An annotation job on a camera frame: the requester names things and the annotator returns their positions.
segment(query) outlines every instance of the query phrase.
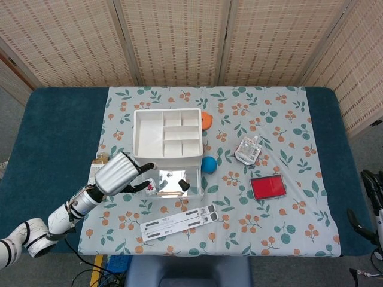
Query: white storage box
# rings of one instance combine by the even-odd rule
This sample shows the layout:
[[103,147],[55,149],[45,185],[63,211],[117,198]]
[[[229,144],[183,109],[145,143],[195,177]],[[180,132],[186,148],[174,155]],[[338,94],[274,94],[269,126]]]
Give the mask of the white storage box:
[[133,156],[139,164],[155,162],[159,169],[200,168],[200,109],[152,109],[134,112]]
[[[201,174],[199,167],[178,167],[167,170],[148,170],[137,176],[132,185],[140,184],[148,179],[154,181],[156,192],[147,194],[142,190],[139,194],[143,199],[198,199],[203,196],[201,189]],[[190,184],[187,191],[183,192],[179,180],[183,179]]]

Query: gray floor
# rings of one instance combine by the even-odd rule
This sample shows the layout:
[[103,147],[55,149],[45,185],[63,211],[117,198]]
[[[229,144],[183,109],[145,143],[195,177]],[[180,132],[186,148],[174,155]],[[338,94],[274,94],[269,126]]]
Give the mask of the gray floor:
[[[0,91],[0,162],[10,155],[23,107]],[[383,124],[351,142],[358,171],[383,169]],[[369,256],[342,258],[252,258],[254,286],[354,286],[349,268],[373,272]],[[20,261],[0,271],[0,286],[70,286],[72,278],[88,267],[73,254],[48,254],[32,259],[23,254]],[[89,286],[84,274],[75,286]],[[359,286],[382,286],[383,280],[359,278]]]

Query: small bottle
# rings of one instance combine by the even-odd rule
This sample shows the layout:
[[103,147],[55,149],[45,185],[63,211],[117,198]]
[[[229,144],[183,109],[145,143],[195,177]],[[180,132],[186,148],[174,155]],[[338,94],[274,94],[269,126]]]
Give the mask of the small bottle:
[[107,152],[98,152],[96,158],[92,161],[92,164],[105,164],[109,160],[109,154]]

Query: blue stool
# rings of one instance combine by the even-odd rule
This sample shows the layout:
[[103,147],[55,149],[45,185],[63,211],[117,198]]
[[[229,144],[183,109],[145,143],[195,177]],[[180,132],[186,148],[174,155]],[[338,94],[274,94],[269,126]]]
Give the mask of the blue stool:
[[113,273],[124,273],[129,269],[133,255],[112,255],[106,269]]
[[134,255],[125,287],[252,287],[248,257]]

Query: red ink pad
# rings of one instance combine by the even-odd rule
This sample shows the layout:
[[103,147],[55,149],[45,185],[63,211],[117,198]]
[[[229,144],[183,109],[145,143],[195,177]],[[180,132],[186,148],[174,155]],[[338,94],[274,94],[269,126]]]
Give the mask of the red ink pad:
[[251,189],[256,200],[272,199],[286,195],[281,175],[270,175],[250,179]]

